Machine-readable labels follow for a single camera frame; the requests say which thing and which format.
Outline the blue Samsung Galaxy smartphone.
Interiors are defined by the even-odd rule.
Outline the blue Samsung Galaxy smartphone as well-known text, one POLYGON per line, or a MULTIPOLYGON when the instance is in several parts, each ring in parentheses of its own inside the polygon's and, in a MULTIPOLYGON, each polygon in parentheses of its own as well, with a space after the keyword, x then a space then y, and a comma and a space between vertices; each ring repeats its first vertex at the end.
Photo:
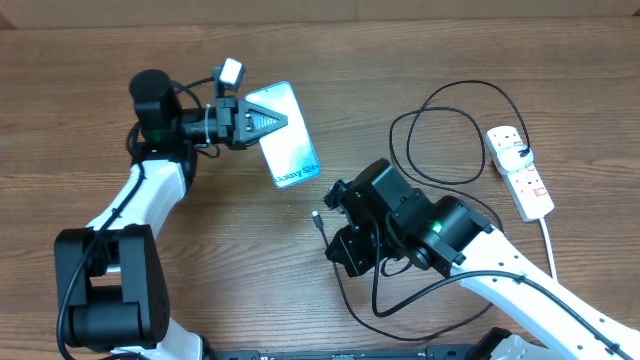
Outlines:
POLYGON ((245 100, 287 116, 285 127, 259 140, 275 186, 283 189, 318 176, 320 162, 293 86, 281 81, 248 93, 245 100))

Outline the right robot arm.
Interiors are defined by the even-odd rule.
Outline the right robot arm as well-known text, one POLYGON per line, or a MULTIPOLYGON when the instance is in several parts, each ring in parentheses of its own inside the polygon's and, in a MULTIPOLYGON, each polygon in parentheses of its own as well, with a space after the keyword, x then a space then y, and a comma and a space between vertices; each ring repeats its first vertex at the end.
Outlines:
POLYGON ((639 333, 594 309, 529 261, 464 201, 431 202, 384 158, 323 198, 348 220, 328 260, 357 277, 385 258, 406 258, 442 280, 386 310, 392 315, 449 283, 487 299, 564 359, 636 359, 639 333))

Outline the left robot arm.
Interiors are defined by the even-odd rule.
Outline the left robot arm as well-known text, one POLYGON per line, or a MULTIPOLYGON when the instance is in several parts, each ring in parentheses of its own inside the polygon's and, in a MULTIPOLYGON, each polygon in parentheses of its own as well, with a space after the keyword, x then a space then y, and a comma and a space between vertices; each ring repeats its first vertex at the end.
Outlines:
POLYGON ((244 150, 285 127, 286 115, 239 100, 243 71, 213 70, 214 104, 185 109, 192 92, 159 69, 130 81, 138 118, 126 139, 130 176, 109 207, 82 228, 65 229, 54 242, 58 317, 56 342, 108 359, 212 359, 202 335, 170 315, 170 301, 155 238, 172 208, 190 190, 198 157, 209 147, 244 150))

